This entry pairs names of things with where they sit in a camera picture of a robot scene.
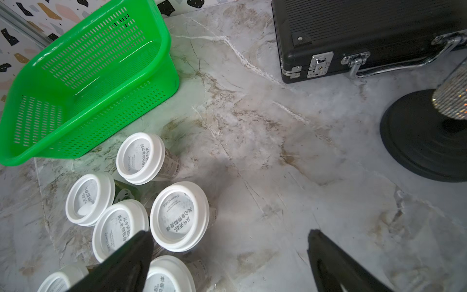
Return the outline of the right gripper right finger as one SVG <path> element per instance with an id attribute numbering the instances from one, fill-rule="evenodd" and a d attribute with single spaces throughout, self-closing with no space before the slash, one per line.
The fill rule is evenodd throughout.
<path id="1" fill-rule="evenodd" d="M 391 290 L 319 229 L 310 231 L 307 253 L 319 292 L 389 292 Z"/>

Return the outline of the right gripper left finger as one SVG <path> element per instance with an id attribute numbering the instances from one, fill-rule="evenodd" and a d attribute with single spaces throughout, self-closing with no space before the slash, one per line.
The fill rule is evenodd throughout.
<path id="1" fill-rule="evenodd" d="M 69 290 L 71 292 L 141 292 L 147 280 L 153 247 L 151 233 L 139 231 Z"/>

